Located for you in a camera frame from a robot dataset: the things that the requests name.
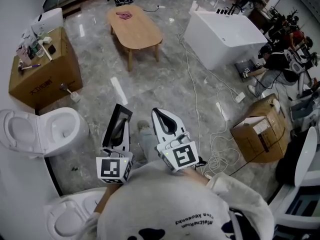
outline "pink cloth on table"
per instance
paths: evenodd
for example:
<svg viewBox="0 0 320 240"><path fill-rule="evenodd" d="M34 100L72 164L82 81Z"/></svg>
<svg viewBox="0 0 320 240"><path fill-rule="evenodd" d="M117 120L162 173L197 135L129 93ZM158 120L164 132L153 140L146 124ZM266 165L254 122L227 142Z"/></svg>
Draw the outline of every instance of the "pink cloth on table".
<svg viewBox="0 0 320 240"><path fill-rule="evenodd" d="M132 17L132 14L129 11L119 11L115 14L119 15L119 17L124 20L130 19Z"/></svg>

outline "white cable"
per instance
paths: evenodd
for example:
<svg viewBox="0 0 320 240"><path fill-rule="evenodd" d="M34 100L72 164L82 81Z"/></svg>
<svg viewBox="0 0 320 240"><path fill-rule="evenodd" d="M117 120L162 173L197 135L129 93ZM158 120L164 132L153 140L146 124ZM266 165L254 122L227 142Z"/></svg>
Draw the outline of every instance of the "white cable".
<svg viewBox="0 0 320 240"><path fill-rule="evenodd" d="M185 49L185 56L186 56L186 63L187 63L187 70L188 70L188 73L189 73L189 76L192 80L192 84L193 84L193 90L194 90L194 94L195 94L195 111L196 111L196 114L197 114L197 120L198 120L198 137L199 137L199 143L198 143L198 154L200 156L200 141L201 141L201 137L200 137L200 119L199 119L199 112L198 112L198 96L197 96L197 92L196 92L196 86L195 86L195 82L194 82L194 79L191 75L191 72L190 72L190 67L189 67L189 58L188 58L188 53L190 53L194 58L196 58L200 64L210 73L212 74L216 79L218 79L220 82L222 82L224 85L222 87L220 87L220 89L218 90L218 92L216 93L216 97L217 97L217 100L218 100L218 103L219 103L219 106L220 106L220 112L221 112L221 115L223 117L223 120L224 120L224 123L225 123L225 128L224 128L224 131L220 131L220 132L214 132L214 133L211 133L210 134L210 138L209 138L209 141L210 141L210 150L211 150L211 157L209 158L207 164L204 166L204 168L202 169L202 167L200 167L200 170L201 170L201 174L204 175L204 176L207 176L207 173L211 172L213 174L216 174L214 171L217 170L220 166L221 166L221 163L224 163L226 166L225 168L220 171L220 172L223 172L228 166L234 166L240 159L240 153L238 150L234 149L234 148L227 148L227 149L224 149L224 150L220 150L220 151L216 151L216 150L213 150L213 143L215 141L216 138L222 138L222 139L225 139L227 141L232 141L234 138L231 138L231 139L227 139L223 136L215 136L213 138L213 140L211 141L211 137L212 135L215 135L215 134L223 134L227 131L227 121L223 115L223 112L222 112L222 107L221 107L221 103L220 103L220 100L219 100L219 97L218 97L218 94L220 92L220 90L223 88L223 87L226 87L228 88L228 90L230 91L231 93L231 97L233 99L234 102L237 102L233 96L233 92L238 96L239 94L233 89L231 88L226 82L224 82L223 80L221 80L219 77L217 77L214 73L212 73L210 70L208 70L205 65L200 61L200 59L193 53L191 52L190 50L188 50L181 38L181 35L185 32L185 29L180 25L180 27L183 29L183 31L178 34L178 39L179 39L179 42L182 44L183 48ZM222 152L225 152L225 151L228 151L228 150L233 150L233 151L236 151L238 153L238 158L237 160L235 161L235 163L233 164L229 164L228 161L223 158L223 157L220 157L220 156L216 156L215 153L222 153Z"/></svg>

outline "white sneaker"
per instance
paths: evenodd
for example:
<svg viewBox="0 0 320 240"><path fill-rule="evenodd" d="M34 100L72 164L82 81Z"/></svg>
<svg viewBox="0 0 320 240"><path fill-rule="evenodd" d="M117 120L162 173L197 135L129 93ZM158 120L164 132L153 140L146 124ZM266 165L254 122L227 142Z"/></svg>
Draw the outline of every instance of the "white sneaker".
<svg viewBox="0 0 320 240"><path fill-rule="evenodd" d="M248 90L254 97L258 98L256 96L256 89L252 85L250 85L250 84L248 85Z"/></svg>

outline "wooden coffee table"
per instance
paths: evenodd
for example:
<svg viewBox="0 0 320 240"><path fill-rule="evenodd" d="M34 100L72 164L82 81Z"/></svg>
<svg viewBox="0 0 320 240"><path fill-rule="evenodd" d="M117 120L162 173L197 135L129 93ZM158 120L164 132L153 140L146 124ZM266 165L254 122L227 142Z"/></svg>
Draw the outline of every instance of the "wooden coffee table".
<svg viewBox="0 0 320 240"><path fill-rule="evenodd" d="M130 12L132 17L122 19L116 12ZM136 5L122 5L107 12L111 25L111 34L115 34L119 42L128 52L128 70L132 69L133 50L154 46L155 60L159 62L159 44L163 37L155 23Z"/></svg>

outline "white bathtub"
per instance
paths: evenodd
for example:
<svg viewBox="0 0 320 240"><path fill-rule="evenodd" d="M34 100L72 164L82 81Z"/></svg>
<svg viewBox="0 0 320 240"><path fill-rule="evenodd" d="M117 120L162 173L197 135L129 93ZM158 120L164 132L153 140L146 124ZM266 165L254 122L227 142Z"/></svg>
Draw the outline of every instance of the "white bathtub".
<svg viewBox="0 0 320 240"><path fill-rule="evenodd" d="M257 56L267 39L243 15L194 11L184 40L208 70Z"/></svg>

